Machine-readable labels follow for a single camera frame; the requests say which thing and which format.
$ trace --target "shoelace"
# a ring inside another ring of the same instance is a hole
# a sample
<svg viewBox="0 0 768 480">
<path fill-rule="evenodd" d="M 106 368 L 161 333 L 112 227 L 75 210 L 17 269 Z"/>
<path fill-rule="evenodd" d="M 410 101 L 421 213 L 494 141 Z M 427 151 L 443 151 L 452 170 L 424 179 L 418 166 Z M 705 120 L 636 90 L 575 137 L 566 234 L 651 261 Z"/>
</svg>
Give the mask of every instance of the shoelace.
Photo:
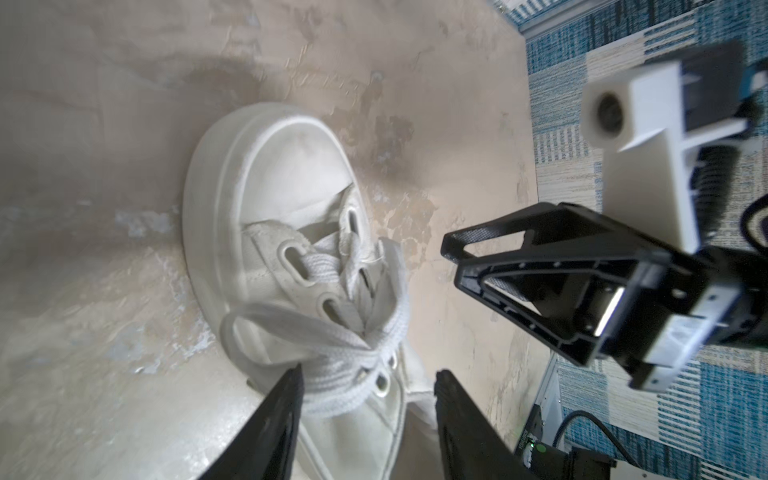
<svg viewBox="0 0 768 480">
<path fill-rule="evenodd" d="M 330 253 L 332 246 L 336 248 L 335 254 Z M 337 313 L 349 328 L 269 303 L 254 303 L 235 309 L 224 318 L 220 338 L 232 361 L 260 388 L 271 388 L 293 364 L 264 365 L 249 359 L 234 338 L 236 319 L 255 323 L 268 333 L 315 353 L 313 358 L 302 360 L 303 414 L 332 417 L 363 404 L 377 388 L 379 376 L 389 381 L 388 362 L 406 337 L 410 308 L 405 261 L 396 242 L 379 241 L 386 276 L 379 282 L 370 305 L 356 295 L 359 269 L 363 265 L 357 235 L 351 234 L 349 255 L 340 253 L 338 241 L 328 237 L 315 247 L 318 253 L 303 258 L 310 280 L 341 282 L 349 299 L 341 302 Z M 393 299 L 384 309 L 389 315 L 376 318 L 382 309 L 376 302 L 387 296 Z"/>
</svg>

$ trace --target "white sneaker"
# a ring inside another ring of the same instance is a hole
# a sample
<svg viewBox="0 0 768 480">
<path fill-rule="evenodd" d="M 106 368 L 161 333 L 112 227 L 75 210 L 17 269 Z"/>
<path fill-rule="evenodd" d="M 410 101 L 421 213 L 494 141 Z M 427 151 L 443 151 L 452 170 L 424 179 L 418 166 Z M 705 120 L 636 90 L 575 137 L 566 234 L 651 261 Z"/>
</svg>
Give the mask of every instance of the white sneaker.
<svg viewBox="0 0 768 480">
<path fill-rule="evenodd" d="M 408 404 L 435 427 L 432 382 L 405 342 L 400 246 L 372 241 L 332 131 L 283 104 L 222 118 L 192 158 L 183 228 L 205 318 L 257 390 L 302 362 L 304 471 L 388 478 Z"/>
</svg>

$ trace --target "beige tabletop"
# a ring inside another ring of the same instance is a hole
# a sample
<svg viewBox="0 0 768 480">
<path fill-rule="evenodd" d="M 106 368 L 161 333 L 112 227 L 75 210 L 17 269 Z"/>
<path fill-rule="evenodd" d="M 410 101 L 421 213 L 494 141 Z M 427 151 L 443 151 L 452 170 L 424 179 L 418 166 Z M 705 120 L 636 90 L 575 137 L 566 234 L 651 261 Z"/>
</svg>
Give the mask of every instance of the beige tabletop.
<svg viewBox="0 0 768 480">
<path fill-rule="evenodd" d="M 253 411 L 179 213 L 200 136 L 257 101 L 339 135 L 403 243 L 412 344 L 516 440 L 548 351 L 439 256 L 536 201 L 525 43 L 485 0 L 8 0 L 0 22 L 0 478 L 193 478 Z"/>
</svg>

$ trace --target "blue and white patterned carpet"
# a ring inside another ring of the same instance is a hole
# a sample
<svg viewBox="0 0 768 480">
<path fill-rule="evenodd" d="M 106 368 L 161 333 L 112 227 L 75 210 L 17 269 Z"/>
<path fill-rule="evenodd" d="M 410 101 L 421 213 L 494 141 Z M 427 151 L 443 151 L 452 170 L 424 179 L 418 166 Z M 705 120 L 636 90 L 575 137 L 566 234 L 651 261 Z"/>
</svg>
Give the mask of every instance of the blue and white patterned carpet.
<svg viewBox="0 0 768 480">
<path fill-rule="evenodd" d="M 542 4 L 535 1 L 528 10 Z M 519 23 L 520 15 L 506 15 Z M 678 48 L 732 38 L 746 45 L 748 63 L 768 57 L 768 0 L 618 0 L 529 41 L 539 199 L 602 207 L 602 153 L 579 133 L 584 84 Z M 765 88 L 760 100 L 768 106 Z M 715 242 L 720 245 L 745 246 L 738 218 L 766 193 L 765 119 L 757 135 L 753 151 L 737 168 L 726 222 Z M 768 353 L 707 347 L 658 396 L 629 390 L 613 361 L 598 361 L 591 369 L 562 361 L 558 372 L 564 414 L 593 412 L 647 470 L 671 478 L 768 479 Z M 620 457 L 586 421 L 575 421 L 566 438 Z"/>
</svg>

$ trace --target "black cable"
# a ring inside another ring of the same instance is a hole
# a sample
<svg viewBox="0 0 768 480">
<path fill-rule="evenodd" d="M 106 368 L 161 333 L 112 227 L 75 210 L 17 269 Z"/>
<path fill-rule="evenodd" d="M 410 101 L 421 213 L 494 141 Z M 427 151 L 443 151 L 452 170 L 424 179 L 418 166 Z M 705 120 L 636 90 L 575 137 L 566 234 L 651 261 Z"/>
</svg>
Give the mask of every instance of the black cable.
<svg viewBox="0 0 768 480">
<path fill-rule="evenodd" d="M 625 459 L 627 459 L 627 462 L 638 468 L 642 468 L 638 465 L 636 461 L 634 461 L 634 458 L 632 458 L 632 455 L 627 452 L 627 449 L 619 442 L 619 439 L 616 438 L 616 435 L 611 430 L 608 430 L 608 427 L 605 426 L 603 422 L 600 421 L 600 419 L 594 415 L 592 415 L 590 412 L 585 412 L 584 410 L 574 410 L 573 412 L 569 413 L 567 417 L 563 420 L 563 422 L 558 427 L 557 433 L 554 434 L 554 441 L 552 442 L 552 446 L 557 448 L 558 443 L 560 443 L 560 438 L 565 433 L 565 429 L 568 427 L 568 424 L 573 421 L 576 417 L 585 417 L 586 419 L 590 419 L 592 423 L 598 426 L 600 430 L 603 431 L 605 436 L 608 437 L 608 440 L 611 440 L 611 443 L 614 444 L 614 447 L 621 453 Z"/>
<path fill-rule="evenodd" d="M 764 247 L 760 242 L 757 241 L 757 238 L 755 238 L 752 233 L 750 233 L 749 223 L 753 217 L 757 215 L 758 212 L 766 207 L 768 207 L 768 194 L 763 195 L 762 197 L 752 202 L 752 204 L 749 205 L 741 215 L 741 221 L 739 222 L 741 235 L 752 246 L 752 248 L 757 250 L 757 253 L 760 253 L 764 257 L 768 257 L 768 248 Z"/>
</svg>

